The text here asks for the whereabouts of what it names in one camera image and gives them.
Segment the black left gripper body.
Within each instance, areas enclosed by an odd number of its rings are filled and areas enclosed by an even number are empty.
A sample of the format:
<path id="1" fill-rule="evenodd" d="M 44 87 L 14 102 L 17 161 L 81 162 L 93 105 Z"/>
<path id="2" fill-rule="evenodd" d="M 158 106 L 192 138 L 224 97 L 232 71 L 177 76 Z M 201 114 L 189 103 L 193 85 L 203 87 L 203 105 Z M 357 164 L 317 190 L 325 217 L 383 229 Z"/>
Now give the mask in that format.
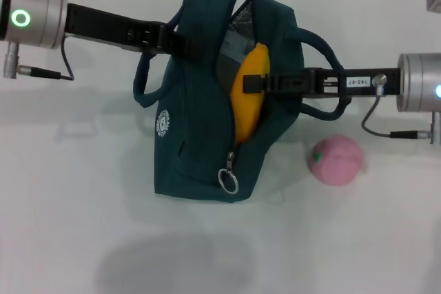
<path id="1" fill-rule="evenodd" d="M 163 24 L 142 21 L 69 3 L 65 33 L 124 50 L 163 51 Z"/>

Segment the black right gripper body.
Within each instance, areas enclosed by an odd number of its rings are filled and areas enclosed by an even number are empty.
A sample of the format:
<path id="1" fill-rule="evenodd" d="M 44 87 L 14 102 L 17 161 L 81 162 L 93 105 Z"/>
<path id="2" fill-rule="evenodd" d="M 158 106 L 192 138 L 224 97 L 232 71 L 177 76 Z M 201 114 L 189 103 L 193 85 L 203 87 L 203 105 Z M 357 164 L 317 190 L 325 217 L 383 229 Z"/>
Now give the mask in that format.
<path id="1" fill-rule="evenodd" d="M 339 82 L 337 71 L 323 68 L 304 70 L 313 79 L 310 92 L 305 98 L 338 98 Z M 400 94 L 401 71 L 398 68 L 369 68 L 345 70 L 344 83 L 347 95 L 352 97 L 397 96 Z"/>

